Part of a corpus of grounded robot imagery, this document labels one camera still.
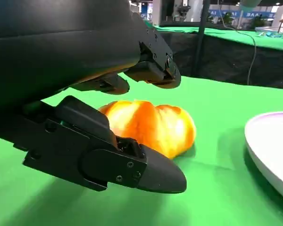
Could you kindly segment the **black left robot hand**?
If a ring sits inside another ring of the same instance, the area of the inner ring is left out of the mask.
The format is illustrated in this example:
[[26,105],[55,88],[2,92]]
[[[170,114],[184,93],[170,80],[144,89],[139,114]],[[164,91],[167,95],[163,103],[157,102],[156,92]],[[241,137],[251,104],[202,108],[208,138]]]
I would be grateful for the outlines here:
[[121,95],[119,74],[163,89],[179,86],[173,53],[126,0],[0,0],[0,138],[25,151],[23,164],[103,191],[108,183],[178,194],[184,173],[132,138],[116,136],[107,117],[67,88]]

